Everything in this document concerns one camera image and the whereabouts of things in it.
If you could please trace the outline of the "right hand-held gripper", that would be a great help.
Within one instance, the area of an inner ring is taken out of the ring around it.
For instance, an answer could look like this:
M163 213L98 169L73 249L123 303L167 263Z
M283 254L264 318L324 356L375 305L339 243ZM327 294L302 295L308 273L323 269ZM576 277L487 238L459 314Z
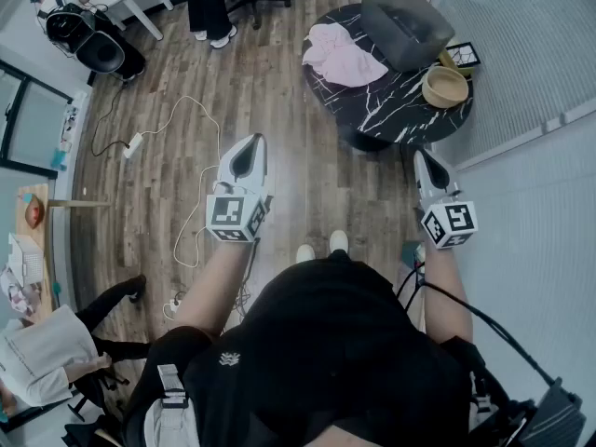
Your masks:
M433 246L446 250L463 245L478 232L479 224L474 203L462 198L454 168L427 149L417 150L413 163L421 225Z

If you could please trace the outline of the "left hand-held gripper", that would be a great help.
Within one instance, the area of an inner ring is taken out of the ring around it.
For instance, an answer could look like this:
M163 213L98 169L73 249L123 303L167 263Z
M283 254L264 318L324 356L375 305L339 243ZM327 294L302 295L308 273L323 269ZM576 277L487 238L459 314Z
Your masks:
M252 243L270 211L273 197L262 188L267 175L267 143L255 133L222 157L213 193L207 196L206 228L219 241Z

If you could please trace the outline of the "grey transparent storage bin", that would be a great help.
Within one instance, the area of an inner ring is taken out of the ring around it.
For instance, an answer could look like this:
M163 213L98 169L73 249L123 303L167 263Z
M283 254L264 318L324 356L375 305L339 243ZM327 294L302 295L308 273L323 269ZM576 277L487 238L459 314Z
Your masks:
M399 72L430 65L455 35L427 0L361 0L360 25Z

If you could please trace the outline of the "pink clothes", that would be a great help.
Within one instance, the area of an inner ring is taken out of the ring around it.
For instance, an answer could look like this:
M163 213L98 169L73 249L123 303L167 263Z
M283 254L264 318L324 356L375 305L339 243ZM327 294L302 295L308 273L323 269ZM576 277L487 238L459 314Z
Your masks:
M339 23L315 24L306 38L303 65L332 84L348 88L367 86L382 78L388 69L371 53L362 50Z

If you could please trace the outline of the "person's left forearm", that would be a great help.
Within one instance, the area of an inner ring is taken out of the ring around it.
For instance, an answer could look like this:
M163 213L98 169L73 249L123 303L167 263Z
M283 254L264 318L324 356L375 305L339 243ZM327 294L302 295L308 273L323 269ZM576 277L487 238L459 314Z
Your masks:
M196 328L218 337L232 312L253 244L222 242L201 270L174 316L175 327Z

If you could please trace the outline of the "person's right forearm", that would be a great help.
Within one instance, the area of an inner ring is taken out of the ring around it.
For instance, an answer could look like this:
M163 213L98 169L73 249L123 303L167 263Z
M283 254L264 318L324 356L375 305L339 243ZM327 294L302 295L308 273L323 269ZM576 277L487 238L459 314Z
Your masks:
M454 337L473 341L470 312L454 298L466 303L467 296L459 274L454 252L439 250L431 240L425 240L425 283L445 291L425 286L425 324L427 335L442 344Z

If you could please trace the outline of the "teal container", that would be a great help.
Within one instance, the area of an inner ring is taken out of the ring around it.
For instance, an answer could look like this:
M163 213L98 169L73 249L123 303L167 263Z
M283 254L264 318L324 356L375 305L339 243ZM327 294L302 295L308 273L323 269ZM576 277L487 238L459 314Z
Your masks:
M405 241L401 247L401 261L409 268L415 269L426 259L425 245L420 241Z

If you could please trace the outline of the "round black marble table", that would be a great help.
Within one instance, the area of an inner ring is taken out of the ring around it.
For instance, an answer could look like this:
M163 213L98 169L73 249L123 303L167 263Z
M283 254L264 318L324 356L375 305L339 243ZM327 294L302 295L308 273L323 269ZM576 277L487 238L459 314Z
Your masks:
M472 79L467 79L466 101L440 109L423 97L427 71L423 67L400 73L390 68L382 78L360 88L330 83L309 65L304 67L304 76L319 102L335 117L340 136L360 151L374 152L394 143L438 142L464 126L472 109Z

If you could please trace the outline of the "black framed picture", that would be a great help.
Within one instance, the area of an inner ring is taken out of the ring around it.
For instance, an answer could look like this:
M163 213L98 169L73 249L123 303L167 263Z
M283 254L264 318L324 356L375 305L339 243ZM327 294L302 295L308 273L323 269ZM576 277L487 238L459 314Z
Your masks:
M444 67L457 71L463 77L470 77L481 64L480 57L469 42L446 47L440 53L439 61Z

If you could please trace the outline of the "black shell chair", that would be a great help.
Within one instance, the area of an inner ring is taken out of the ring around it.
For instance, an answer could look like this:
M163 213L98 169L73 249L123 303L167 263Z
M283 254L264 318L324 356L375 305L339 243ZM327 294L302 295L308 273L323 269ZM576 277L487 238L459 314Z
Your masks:
M98 74L115 73L125 61L123 48L108 34L95 32L75 52L76 58Z

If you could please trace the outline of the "person's black clothing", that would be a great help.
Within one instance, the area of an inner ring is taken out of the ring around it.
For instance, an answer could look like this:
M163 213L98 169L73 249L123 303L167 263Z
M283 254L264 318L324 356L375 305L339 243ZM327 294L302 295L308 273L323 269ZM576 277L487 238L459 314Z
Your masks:
M268 283L243 322L217 339L177 327L152 346L123 420L126 447L174 365L200 447L305 447L337 427L381 447L469 447L476 347L435 342L391 284L345 256L296 264Z

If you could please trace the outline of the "light wooden desk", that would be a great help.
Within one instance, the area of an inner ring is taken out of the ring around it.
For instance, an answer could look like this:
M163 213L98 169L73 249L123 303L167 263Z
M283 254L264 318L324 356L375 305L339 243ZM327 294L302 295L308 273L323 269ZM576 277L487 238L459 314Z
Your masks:
M43 254L43 280L39 291L39 305L34 313L29 316L31 322L38 322L47 318L57 307L58 303L55 301L53 291L53 280L51 273L52 262L52 241L51 241L51 226L52 226L52 209L75 209L75 208L103 208L110 207L111 203L107 201L98 200L57 200L51 199L48 196L49 184L40 183L35 185L22 186L17 192L16 202L16 234L30 237L35 244L41 249ZM27 194L32 195L32 200L37 199L42 207L41 221L37 223L35 228L32 228L26 221L26 211L29 203L25 201Z

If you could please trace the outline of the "brown bowl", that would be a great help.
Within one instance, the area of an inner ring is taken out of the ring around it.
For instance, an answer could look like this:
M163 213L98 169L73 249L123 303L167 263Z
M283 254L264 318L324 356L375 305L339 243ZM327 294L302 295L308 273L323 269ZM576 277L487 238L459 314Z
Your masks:
M25 221L31 229L35 229L41 224L45 217L44 203L35 195L27 203L25 210Z

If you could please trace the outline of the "pile of crumpled papers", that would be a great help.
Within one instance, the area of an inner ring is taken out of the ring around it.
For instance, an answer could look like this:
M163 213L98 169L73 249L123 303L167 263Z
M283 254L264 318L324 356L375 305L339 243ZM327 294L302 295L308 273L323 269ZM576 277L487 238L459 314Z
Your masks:
M39 284L21 286L7 265L0 272L0 290L8 299L11 307L25 316L33 315L41 304Z

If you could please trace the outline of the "black shoulder-mounted device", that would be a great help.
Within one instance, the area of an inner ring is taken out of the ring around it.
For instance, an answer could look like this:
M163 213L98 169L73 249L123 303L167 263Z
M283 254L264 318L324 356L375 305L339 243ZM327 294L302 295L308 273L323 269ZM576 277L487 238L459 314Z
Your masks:
M538 403L534 415L517 433L514 447L576 447L587 417L582 399L562 387L561 377Z

